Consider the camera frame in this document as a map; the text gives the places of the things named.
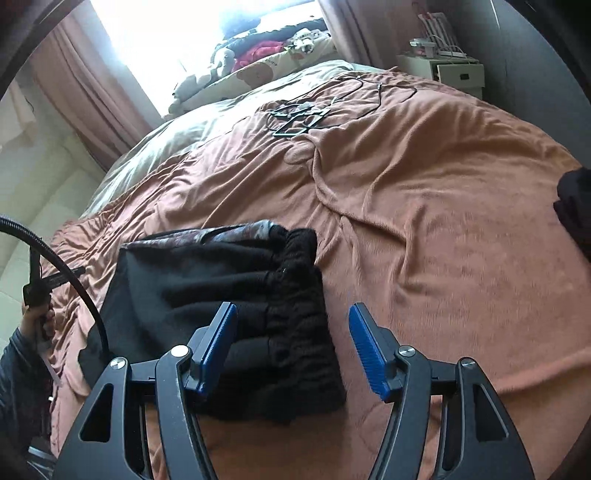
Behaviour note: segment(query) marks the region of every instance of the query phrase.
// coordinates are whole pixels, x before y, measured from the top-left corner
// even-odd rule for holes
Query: blue gripper pad
[[[372,391],[382,401],[390,401],[398,383],[393,382],[397,374],[394,349],[399,347],[394,335],[376,325],[363,303],[349,309],[349,332]]]
[[[217,386],[230,346],[236,338],[236,306],[222,303],[193,354],[191,375],[197,380],[195,391],[205,399]]]

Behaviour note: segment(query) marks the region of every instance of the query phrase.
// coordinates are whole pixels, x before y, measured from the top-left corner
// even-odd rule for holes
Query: black folded clothing
[[[268,220],[159,233],[121,247],[101,315],[113,356],[153,360],[209,325],[222,301],[238,333],[217,389],[196,407],[224,420],[289,422],[345,402],[329,334],[316,234]],[[105,365],[96,326],[79,362],[94,385]]]
[[[591,170],[568,171],[558,181],[554,211],[560,223],[591,262]]]

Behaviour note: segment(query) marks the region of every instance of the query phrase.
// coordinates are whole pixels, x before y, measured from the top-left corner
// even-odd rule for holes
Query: red cloth
[[[248,50],[244,55],[236,59],[232,73],[240,70],[246,65],[256,62],[257,60],[264,59],[269,55],[280,53],[283,51],[283,43],[280,41],[265,40],[257,43],[254,47]]]

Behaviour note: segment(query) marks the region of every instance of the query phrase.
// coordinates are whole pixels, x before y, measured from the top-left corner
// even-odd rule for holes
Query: metal bolt
[[[173,349],[170,351],[172,356],[176,356],[179,358],[187,355],[188,352],[189,352],[189,347],[187,345],[174,346]]]
[[[462,358],[462,361],[460,362],[460,364],[466,368],[474,368],[476,365],[476,362],[474,360],[472,360],[472,358]]]
[[[117,358],[111,360],[110,365],[113,370],[123,368],[125,366],[125,358],[123,358],[122,356],[118,356]]]
[[[400,353],[402,356],[413,356],[415,353],[417,353],[417,351],[410,345],[402,345],[398,349],[398,353]]]

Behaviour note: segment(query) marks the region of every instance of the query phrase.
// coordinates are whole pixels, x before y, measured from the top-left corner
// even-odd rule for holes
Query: wall
[[[37,132],[32,144],[17,139],[0,151],[0,213],[47,240],[84,211],[104,172],[33,82],[27,65],[17,82],[33,106]],[[26,245],[0,234],[0,354],[20,320],[27,282]]]
[[[591,105],[558,54],[505,0],[429,0],[485,66],[484,100],[530,122],[591,167]]]

